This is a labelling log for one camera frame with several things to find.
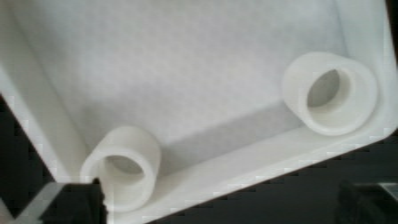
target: plastic tray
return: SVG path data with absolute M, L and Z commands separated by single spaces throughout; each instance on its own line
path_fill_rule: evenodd
M 313 51 L 361 62 L 379 84 L 366 124 L 334 137 L 283 101 Z M 159 138 L 153 196 L 111 223 L 150 222 L 384 139 L 397 87 L 382 0 L 0 1 L 0 91 L 57 181 L 80 182 L 116 127 Z

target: hollow cylinder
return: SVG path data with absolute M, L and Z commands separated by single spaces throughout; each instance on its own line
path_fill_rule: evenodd
M 326 74 L 338 73 L 338 91 L 322 105 L 310 105 L 310 94 Z M 379 86 L 372 70 L 352 59 L 313 52 L 294 61 L 283 79 L 283 98 L 310 129 L 327 136 L 345 135 L 365 125 L 375 105 Z
M 137 127 L 118 128 L 105 136 L 82 167 L 82 182 L 100 179 L 105 206 L 128 212 L 146 204 L 157 183 L 160 147 Z

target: molded plastic part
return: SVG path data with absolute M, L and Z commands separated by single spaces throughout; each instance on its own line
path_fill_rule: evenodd
M 135 128 L 118 128 L 102 140 L 82 167 L 82 182 L 100 178 L 109 211 L 135 210 L 153 194 L 160 165 L 155 137 Z
M 311 88 L 331 71 L 340 87 L 329 102 L 310 105 Z M 366 66 L 352 59 L 315 52 L 294 61 L 283 81 L 283 97 L 308 127 L 324 135 L 343 135 L 365 124 L 377 105 L 377 79 Z
M 0 91 L 57 182 L 80 180 L 89 149 L 114 127 L 139 125 L 162 142 L 151 199 L 135 211 L 111 212 L 109 223 L 153 221 L 393 133 L 382 0 L 8 2 Z M 377 107 L 345 135 L 311 131 L 283 102 L 283 74 L 310 52 L 343 55 L 375 74 Z M 125 160 L 116 156 L 102 161 Z

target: dark surface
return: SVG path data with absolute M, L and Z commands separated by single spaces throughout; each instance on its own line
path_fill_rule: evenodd
M 397 34 L 398 1 L 388 2 Z M 0 198 L 13 215 L 20 213 L 50 180 L 36 150 L 0 100 Z M 398 182 L 397 135 L 153 223 L 333 224 L 342 180 Z
M 0 97 L 0 198 L 13 216 L 54 180 Z
M 377 183 L 340 184 L 336 224 L 397 224 L 398 201 Z
M 68 184 L 41 215 L 43 224 L 105 224 L 100 183 Z

